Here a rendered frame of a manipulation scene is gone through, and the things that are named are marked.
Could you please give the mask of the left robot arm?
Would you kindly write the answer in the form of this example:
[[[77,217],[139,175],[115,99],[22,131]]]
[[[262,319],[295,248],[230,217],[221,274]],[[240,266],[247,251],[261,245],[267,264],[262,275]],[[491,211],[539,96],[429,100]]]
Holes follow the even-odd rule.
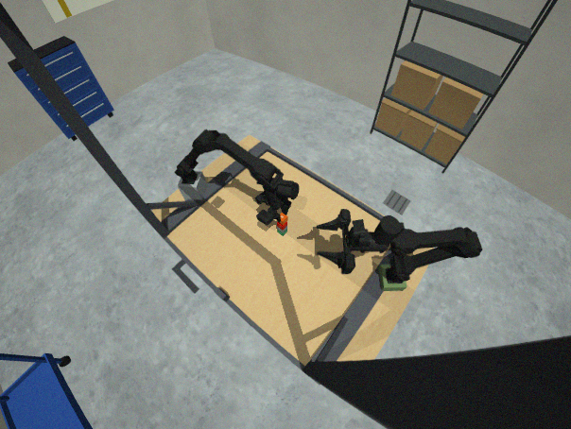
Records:
[[[217,138],[218,136],[219,138]],[[274,166],[274,164],[265,159],[254,157],[246,149],[231,140],[225,133],[206,129],[193,142],[192,147],[193,149],[188,154],[189,157],[185,156],[183,159],[185,161],[182,160],[177,165],[178,169],[175,171],[177,176],[182,177],[183,184],[195,183],[198,174],[194,171],[194,165],[198,164],[196,159],[199,154],[203,154],[202,152],[222,150],[245,166],[250,171],[251,176],[257,181],[256,183],[263,186],[264,192],[259,195],[261,197],[255,197],[258,204],[264,202],[268,205],[268,199],[265,195],[267,197],[276,197],[278,195],[280,197],[296,198],[299,194],[299,184],[297,182],[293,180],[283,180],[284,173]],[[186,157],[187,159],[185,159]],[[275,178],[273,178],[274,174],[277,174]]]

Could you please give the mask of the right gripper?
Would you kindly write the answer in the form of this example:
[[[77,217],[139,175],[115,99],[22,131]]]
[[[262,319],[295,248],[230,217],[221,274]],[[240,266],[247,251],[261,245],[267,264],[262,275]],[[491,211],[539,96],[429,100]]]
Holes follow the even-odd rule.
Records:
[[[336,219],[329,221],[329,222],[326,222],[326,223],[323,223],[323,224],[320,224],[320,225],[317,225],[317,229],[321,229],[321,230],[337,231],[338,228],[340,228],[342,230],[344,251],[341,251],[341,252],[318,251],[317,252],[317,254],[319,256],[321,256],[325,259],[328,259],[331,262],[338,265],[338,268],[341,268],[341,274],[350,274],[355,268],[355,256],[351,253],[352,250],[357,250],[357,251],[361,251],[362,253],[364,253],[365,251],[370,251],[372,248],[372,234],[371,234],[371,232],[366,233],[366,235],[370,236],[370,240],[371,240],[371,243],[368,246],[353,247],[355,237],[354,237],[354,230],[348,229],[350,223],[351,223],[350,211],[347,209],[341,209],[340,213]],[[349,239],[349,241],[347,241],[348,239]],[[346,243],[347,243],[348,247],[346,247]],[[344,262],[344,258],[345,258],[345,262]]]

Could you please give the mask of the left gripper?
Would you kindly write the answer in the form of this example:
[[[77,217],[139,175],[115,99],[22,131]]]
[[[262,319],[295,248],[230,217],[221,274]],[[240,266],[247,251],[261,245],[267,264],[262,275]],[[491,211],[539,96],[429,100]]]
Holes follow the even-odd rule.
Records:
[[[268,205],[270,206],[267,211],[262,210],[257,216],[257,220],[260,222],[269,225],[273,219],[276,219],[278,222],[281,222],[280,214],[277,213],[277,210],[281,208],[282,213],[287,215],[288,209],[290,207],[291,201],[288,200],[287,197],[265,197],[268,199]],[[278,219],[277,219],[278,218]]]

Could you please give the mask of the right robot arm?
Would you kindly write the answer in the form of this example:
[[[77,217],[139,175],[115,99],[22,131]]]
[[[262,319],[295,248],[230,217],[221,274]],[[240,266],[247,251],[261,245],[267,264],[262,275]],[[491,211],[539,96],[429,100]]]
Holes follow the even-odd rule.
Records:
[[[353,247],[368,246],[371,240],[366,235],[368,229],[365,229],[363,219],[354,220],[352,223],[354,226],[351,229],[354,230],[355,237]],[[410,280],[409,275],[418,267],[455,256],[474,258],[480,255],[482,251],[477,233],[472,232],[469,228],[457,227],[446,231],[415,232],[405,229],[404,223],[399,222],[391,215],[384,216],[371,234],[372,248],[370,251],[383,253],[388,249],[390,243],[391,252],[396,254],[390,259],[391,268],[386,268],[388,283],[402,283]],[[407,255],[416,249],[426,248],[434,249],[412,256]]]

